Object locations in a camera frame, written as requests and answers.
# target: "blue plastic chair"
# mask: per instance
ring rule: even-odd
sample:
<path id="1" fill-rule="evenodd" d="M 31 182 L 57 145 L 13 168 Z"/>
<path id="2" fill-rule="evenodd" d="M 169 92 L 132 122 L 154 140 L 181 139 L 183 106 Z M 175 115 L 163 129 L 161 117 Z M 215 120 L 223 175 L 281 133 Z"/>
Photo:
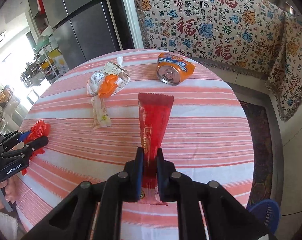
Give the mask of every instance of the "blue plastic chair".
<path id="1" fill-rule="evenodd" d="M 258 221 L 274 234 L 278 223 L 280 222 L 280 207 L 277 202 L 271 199 L 265 199 L 248 208 Z"/>

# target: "striped tablecloth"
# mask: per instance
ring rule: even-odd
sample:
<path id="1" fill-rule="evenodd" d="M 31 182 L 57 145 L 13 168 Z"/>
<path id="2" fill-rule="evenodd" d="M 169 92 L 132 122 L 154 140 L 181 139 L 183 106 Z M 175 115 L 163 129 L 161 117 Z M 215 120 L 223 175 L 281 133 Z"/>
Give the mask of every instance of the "striped tablecloth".
<path id="1" fill-rule="evenodd" d="M 232 89 L 213 72 L 196 65 L 194 74 L 170 86 L 157 79 L 159 50 L 110 53 L 71 70 L 38 99 L 21 125 L 39 119 L 51 124 L 43 155 L 19 175 L 17 211 L 30 230 L 84 180 L 98 183 L 122 171 L 141 146 L 138 93 L 174 96 L 162 142 L 164 158 L 193 180 L 220 182 L 246 205 L 253 178 L 253 144 L 245 113 Z M 93 130 L 92 106 L 86 95 L 90 76 L 108 61 L 123 56 L 130 83 L 106 100 L 112 127 Z M 121 239 L 178 239 L 176 203 L 168 206 L 123 204 Z"/>

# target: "bolt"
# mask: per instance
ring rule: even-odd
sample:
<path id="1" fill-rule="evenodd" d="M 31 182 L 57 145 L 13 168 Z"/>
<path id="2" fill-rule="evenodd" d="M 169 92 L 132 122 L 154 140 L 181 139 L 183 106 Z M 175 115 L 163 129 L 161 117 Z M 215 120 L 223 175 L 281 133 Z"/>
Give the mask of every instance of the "bolt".
<path id="1" fill-rule="evenodd" d="M 89 181 L 84 181 L 84 182 L 82 182 L 82 183 L 80 184 L 80 187 L 81 187 L 81 188 L 88 188 L 88 187 L 90 187 L 90 185 L 91 185 L 91 182 L 89 182 Z"/>
<path id="2" fill-rule="evenodd" d="M 219 186 L 219 183 L 215 180 L 211 180 L 209 181 L 209 186 L 212 187 L 212 188 L 217 188 Z"/>
<path id="3" fill-rule="evenodd" d="M 118 174 L 118 177 L 121 178 L 121 179 L 125 179 L 127 176 L 128 176 L 128 173 L 125 172 L 125 171 L 121 171 Z"/>
<path id="4" fill-rule="evenodd" d="M 172 178 L 179 179 L 181 177 L 181 173 L 175 171 L 171 174 Z"/>

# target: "orange can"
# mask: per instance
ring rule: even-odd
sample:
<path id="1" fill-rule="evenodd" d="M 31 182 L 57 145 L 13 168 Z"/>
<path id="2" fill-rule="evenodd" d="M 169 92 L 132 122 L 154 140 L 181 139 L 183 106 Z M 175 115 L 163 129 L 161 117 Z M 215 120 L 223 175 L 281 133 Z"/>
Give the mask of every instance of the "orange can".
<path id="1" fill-rule="evenodd" d="M 181 57 L 163 52 L 158 56 L 157 76 L 162 82 L 178 85 L 193 74 L 195 66 Z"/>

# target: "refrigerator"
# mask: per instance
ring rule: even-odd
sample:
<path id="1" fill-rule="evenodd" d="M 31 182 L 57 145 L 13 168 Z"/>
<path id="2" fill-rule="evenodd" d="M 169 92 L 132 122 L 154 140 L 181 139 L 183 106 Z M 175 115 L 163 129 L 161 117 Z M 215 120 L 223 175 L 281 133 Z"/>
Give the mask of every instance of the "refrigerator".
<path id="1" fill-rule="evenodd" d="M 122 49 L 107 0 L 42 1 L 53 35 L 70 69 Z"/>

